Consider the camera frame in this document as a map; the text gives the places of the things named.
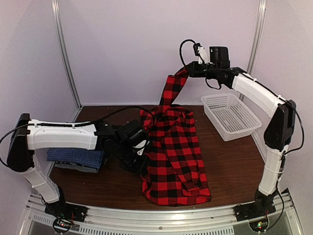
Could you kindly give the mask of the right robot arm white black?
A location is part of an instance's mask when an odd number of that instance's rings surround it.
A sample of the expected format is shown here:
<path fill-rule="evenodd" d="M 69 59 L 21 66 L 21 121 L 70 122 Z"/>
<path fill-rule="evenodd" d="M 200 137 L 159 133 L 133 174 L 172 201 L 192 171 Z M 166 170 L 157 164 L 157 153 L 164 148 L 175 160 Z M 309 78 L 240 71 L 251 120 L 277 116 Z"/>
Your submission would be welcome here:
<path fill-rule="evenodd" d="M 215 79 L 218 84 L 233 89 L 255 103 L 270 118 L 264 132 L 267 158 L 263 176 L 255 193 L 251 212 L 261 216 L 272 205 L 278 194 L 278 183 L 283 174 L 289 144 L 294 133 L 296 104 L 285 100 L 258 82 L 240 67 L 218 68 L 214 64 L 195 61 L 186 65 L 190 77 Z"/>

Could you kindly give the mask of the red black plaid shirt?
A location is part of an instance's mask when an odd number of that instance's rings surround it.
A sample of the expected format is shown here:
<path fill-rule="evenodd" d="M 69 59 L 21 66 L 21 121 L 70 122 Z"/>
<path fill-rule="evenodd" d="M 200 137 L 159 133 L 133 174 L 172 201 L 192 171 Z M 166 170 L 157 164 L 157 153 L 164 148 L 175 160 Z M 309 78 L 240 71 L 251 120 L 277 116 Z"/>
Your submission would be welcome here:
<path fill-rule="evenodd" d="M 159 206 L 188 206 L 211 200 L 197 136 L 194 113 L 174 104 L 189 73 L 186 68 L 167 77 L 159 105 L 141 111 L 140 120 L 152 146 L 142 191 Z"/>

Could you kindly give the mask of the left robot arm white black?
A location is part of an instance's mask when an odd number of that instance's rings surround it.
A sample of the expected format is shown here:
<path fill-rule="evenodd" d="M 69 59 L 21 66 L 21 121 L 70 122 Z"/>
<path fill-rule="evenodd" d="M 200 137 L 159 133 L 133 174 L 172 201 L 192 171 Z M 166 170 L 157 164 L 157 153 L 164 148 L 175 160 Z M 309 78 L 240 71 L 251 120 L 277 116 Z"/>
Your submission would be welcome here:
<path fill-rule="evenodd" d="M 61 187 L 42 172 L 35 150 L 103 150 L 117 157 L 125 170 L 142 173 L 147 163 L 143 153 L 151 146 L 149 135 L 139 121 L 132 120 L 124 126 L 111 125 L 104 117 L 88 122 L 61 123 L 31 119 L 28 113 L 23 113 L 16 127 L 5 134 L 8 135 L 11 139 L 3 165 L 22 174 L 41 195 L 46 208 L 59 217 L 68 216 L 70 206 Z"/>

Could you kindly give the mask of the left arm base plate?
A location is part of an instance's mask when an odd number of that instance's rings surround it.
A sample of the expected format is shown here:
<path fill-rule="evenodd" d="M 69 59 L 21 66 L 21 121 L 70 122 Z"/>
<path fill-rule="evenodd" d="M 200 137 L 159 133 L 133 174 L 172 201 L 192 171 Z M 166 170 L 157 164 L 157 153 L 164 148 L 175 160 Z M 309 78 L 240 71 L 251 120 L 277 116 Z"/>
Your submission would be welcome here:
<path fill-rule="evenodd" d="M 47 204 L 45 206 L 45 213 L 50 214 L 58 219 L 67 220 L 69 222 L 84 222 L 87 212 L 87 207 L 69 203 L 65 203 L 64 205 Z"/>

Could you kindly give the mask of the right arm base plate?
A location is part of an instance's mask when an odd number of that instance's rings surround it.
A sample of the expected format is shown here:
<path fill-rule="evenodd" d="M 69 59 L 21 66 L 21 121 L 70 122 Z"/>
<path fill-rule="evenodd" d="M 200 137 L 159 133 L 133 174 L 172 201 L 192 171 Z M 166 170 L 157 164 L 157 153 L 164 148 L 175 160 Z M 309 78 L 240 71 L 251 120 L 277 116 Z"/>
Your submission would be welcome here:
<path fill-rule="evenodd" d="M 265 209 L 259 210 L 256 208 L 255 202 L 238 204 L 233 208 L 233 210 L 237 221 L 251 220 L 257 217 L 265 216 L 268 213 L 276 212 L 274 205 L 269 205 Z"/>

